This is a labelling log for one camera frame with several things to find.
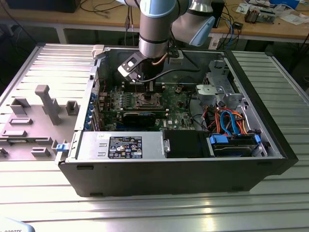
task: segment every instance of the motherboard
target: motherboard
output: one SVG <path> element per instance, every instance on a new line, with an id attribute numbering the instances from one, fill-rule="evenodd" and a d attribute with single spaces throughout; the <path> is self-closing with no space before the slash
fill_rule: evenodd
<path id="1" fill-rule="evenodd" d="M 114 87 L 100 93 L 99 117 L 103 131 L 194 130 L 188 111 L 189 91 L 164 85 L 157 93 L 138 92 L 141 86 Z"/>

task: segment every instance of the power supply label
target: power supply label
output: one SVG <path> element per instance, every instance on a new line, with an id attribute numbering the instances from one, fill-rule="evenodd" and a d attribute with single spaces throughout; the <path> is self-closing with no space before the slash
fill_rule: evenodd
<path id="1" fill-rule="evenodd" d="M 141 136 L 110 137 L 108 158 L 141 159 L 142 154 Z"/>

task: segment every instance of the sticker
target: sticker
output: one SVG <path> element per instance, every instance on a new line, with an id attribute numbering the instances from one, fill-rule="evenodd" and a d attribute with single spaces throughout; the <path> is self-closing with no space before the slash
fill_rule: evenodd
<path id="1" fill-rule="evenodd" d="M 99 139 L 109 139 L 110 136 L 111 136 L 111 134 L 99 133 L 97 135 L 97 140 L 99 140 Z"/>
<path id="2" fill-rule="evenodd" d="M 108 158 L 141 159 L 142 158 L 141 136 L 110 137 Z"/>

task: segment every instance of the computer case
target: computer case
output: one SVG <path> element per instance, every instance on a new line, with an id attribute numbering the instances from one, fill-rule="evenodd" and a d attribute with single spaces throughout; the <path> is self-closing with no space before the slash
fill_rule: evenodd
<path id="1" fill-rule="evenodd" d="M 213 8 L 213 16 L 216 18 L 212 28 L 218 27 L 224 4 L 224 0 L 212 0 L 211 7 Z"/>

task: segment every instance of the circuit board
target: circuit board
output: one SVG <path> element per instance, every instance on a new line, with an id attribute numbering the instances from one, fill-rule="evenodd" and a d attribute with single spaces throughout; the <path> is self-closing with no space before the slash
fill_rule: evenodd
<path id="1" fill-rule="evenodd" d="M 104 121 L 104 131 L 163 131 L 163 130 L 194 130 L 192 119 L 189 116 L 187 92 L 175 92 L 181 86 L 166 85 L 162 93 L 156 93 L 156 109 L 143 108 L 140 110 L 141 93 L 124 92 L 120 87 L 110 90 L 104 97 L 104 104 L 100 104 L 100 114 Z M 153 127 L 126 128 L 122 117 L 127 112 L 151 113 L 156 116 Z"/>

